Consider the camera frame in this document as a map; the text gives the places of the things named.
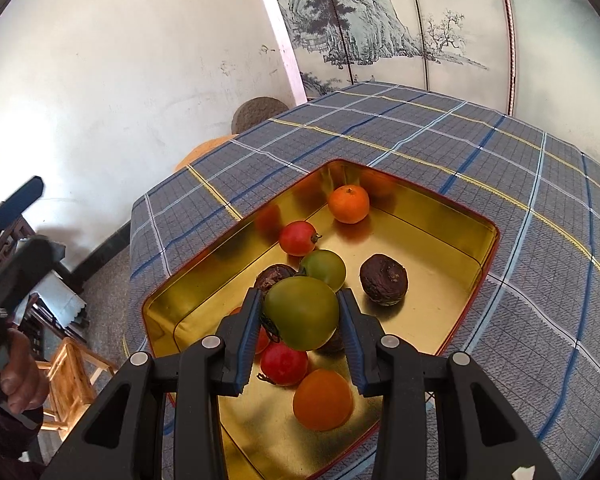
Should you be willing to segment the person's left hand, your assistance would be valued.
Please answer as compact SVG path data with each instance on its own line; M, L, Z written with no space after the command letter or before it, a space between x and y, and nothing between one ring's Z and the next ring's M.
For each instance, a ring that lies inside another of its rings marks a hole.
M1 371L0 385L7 396L12 414L40 408L50 392L45 373L38 368L31 352L30 341L19 330L7 331L9 361Z

